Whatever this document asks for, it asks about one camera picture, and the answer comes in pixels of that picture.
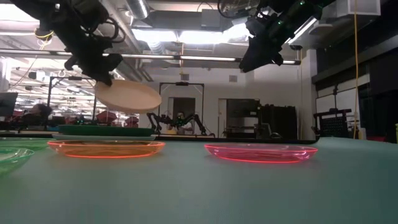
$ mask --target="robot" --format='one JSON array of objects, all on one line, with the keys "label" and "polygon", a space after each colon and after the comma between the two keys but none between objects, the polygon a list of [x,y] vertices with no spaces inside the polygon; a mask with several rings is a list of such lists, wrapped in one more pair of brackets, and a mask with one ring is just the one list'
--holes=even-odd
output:
[{"label": "robot", "polygon": [[[283,64],[280,55],[282,45],[289,38],[294,38],[294,32],[310,17],[321,18],[322,9],[336,0],[261,0],[255,13],[246,22],[246,28],[253,35],[249,39],[249,48],[239,67],[243,72],[249,72],[268,63]],[[66,51],[72,57],[65,63],[65,68],[71,70],[78,65],[83,74],[112,85],[109,72],[114,70],[123,60],[120,54],[109,54],[104,57],[105,49],[111,48],[116,40],[119,28],[105,7],[98,0],[11,0],[18,8],[40,21],[37,32],[48,38],[54,32],[65,44]],[[271,9],[272,13],[264,14],[263,10]],[[109,23],[115,26],[112,37],[102,37],[94,34],[99,24]]]},{"label": "robot", "polygon": [[[179,127],[182,127],[182,126],[188,124],[192,120],[194,120],[197,123],[197,125],[199,126],[201,135],[207,136],[206,128],[200,121],[199,116],[197,114],[191,114],[184,119],[177,118],[176,120],[171,119],[169,116],[166,116],[165,114],[162,114],[161,116],[157,116],[155,113],[147,113],[147,116],[149,118],[152,129],[155,130],[156,134],[160,134],[160,131],[162,130],[160,123],[169,124],[173,128],[174,127],[179,128]],[[215,135],[213,133],[210,133],[209,136],[215,137]]]}]

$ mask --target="light fixture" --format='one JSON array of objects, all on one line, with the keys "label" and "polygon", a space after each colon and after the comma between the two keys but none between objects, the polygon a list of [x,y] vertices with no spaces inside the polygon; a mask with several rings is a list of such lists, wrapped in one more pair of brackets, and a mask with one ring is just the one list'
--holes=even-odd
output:
[{"label": "light fixture", "polygon": [[7,32],[7,31],[0,31],[0,35],[25,36],[25,35],[35,35],[35,34],[33,32]]},{"label": "light fixture", "polygon": [[137,40],[145,42],[173,42],[177,41],[177,36],[171,30],[139,30],[132,29]]},{"label": "light fixture", "polygon": [[119,73],[119,71],[118,71],[116,68],[113,70],[113,72],[114,72],[120,79],[123,79],[123,80],[124,80],[123,76]]},{"label": "light fixture", "polygon": [[224,42],[222,32],[183,31],[178,38],[185,44],[219,44]]},{"label": "light fixture", "polygon": [[75,93],[79,93],[79,92],[80,92],[80,89],[79,89],[79,88],[76,88],[76,87],[68,86],[68,87],[67,87],[67,91],[70,92],[70,93],[75,94]]},{"label": "light fixture", "polygon": [[174,59],[173,55],[139,55],[139,54],[122,54],[124,58],[141,58],[141,59]]},{"label": "light fixture", "polygon": [[307,31],[314,23],[316,23],[316,21],[317,21],[316,18],[310,18],[310,22],[308,22],[307,24],[302,25],[300,28],[298,28],[294,32],[295,37],[293,39],[286,40],[285,43],[292,44],[293,42],[295,42],[301,35],[304,34],[305,31]]},{"label": "light fixture", "polygon": [[240,37],[252,37],[253,35],[250,34],[249,30],[246,28],[245,23],[237,24],[232,26],[228,30],[223,32],[223,41],[228,42],[230,39],[236,39]]},{"label": "light fixture", "polygon": [[296,61],[293,60],[284,60],[284,65],[295,65]]},{"label": "light fixture", "polygon": [[1,21],[13,21],[13,22],[34,22],[39,23],[37,19],[34,19],[24,11],[20,10],[13,4],[1,4],[0,5],[0,22]]},{"label": "light fixture", "polygon": [[217,62],[235,62],[236,58],[227,57],[201,57],[201,56],[181,56],[182,60],[208,60]]},{"label": "light fixture", "polygon": [[64,81],[60,81],[60,84],[64,85],[64,86],[70,86],[69,83],[64,82]]}]

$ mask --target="orange plate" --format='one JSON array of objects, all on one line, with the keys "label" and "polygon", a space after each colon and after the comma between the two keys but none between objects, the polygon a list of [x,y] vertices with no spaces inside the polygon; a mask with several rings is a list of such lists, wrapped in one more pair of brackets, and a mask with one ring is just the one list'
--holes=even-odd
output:
[{"label": "orange plate", "polygon": [[132,158],[153,155],[165,146],[154,141],[49,141],[57,153],[82,158]]}]

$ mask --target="table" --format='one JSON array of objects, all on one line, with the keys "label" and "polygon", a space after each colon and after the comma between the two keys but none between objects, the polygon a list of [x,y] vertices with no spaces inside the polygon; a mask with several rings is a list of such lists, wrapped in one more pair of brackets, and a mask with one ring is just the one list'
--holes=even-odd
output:
[{"label": "table", "polygon": [[221,160],[203,142],[135,159],[46,149],[0,179],[0,223],[398,223],[398,145],[313,146],[298,164]]}]

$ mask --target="plastic plate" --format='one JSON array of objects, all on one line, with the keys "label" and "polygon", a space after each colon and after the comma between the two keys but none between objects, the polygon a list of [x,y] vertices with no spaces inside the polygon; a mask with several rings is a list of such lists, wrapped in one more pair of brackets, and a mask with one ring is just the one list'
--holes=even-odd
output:
[{"label": "plastic plate", "polygon": [[59,154],[82,158],[132,158],[151,156],[163,149],[165,143],[153,141],[50,141],[49,146]]},{"label": "plastic plate", "polygon": [[12,147],[38,151],[47,147],[52,139],[44,138],[0,138],[0,147]]},{"label": "plastic plate", "polygon": [[318,151],[314,147],[275,144],[206,144],[205,148],[221,159],[269,163],[301,162]]},{"label": "plastic plate", "polygon": [[0,177],[23,166],[35,152],[29,149],[0,149]]}]

